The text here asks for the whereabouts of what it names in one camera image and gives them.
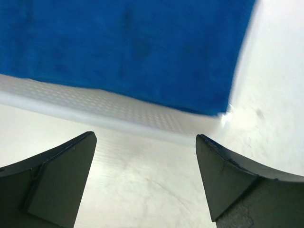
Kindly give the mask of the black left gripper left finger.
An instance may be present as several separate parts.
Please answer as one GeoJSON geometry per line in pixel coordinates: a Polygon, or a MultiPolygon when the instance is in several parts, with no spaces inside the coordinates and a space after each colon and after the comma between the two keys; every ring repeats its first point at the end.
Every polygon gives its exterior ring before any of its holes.
{"type": "Polygon", "coordinates": [[[97,138],[85,132],[68,142],[0,169],[2,228],[72,228],[97,138]]]}

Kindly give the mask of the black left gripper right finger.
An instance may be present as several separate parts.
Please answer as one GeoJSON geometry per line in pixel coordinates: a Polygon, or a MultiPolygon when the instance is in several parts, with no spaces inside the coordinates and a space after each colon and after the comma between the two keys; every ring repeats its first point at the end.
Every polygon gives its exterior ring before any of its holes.
{"type": "Polygon", "coordinates": [[[203,134],[196,155],[218,228],[302,228],[304,178],[233,152],[203,134]]]}

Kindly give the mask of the blue towel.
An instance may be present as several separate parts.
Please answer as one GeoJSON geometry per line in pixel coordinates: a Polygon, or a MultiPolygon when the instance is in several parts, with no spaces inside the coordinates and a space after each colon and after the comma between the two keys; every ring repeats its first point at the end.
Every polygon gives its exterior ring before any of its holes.
{"type": "Polygon", "coordinates": [[[0,72],[194,114],[228,107],[253,0],[3,0],[0,72]]]}

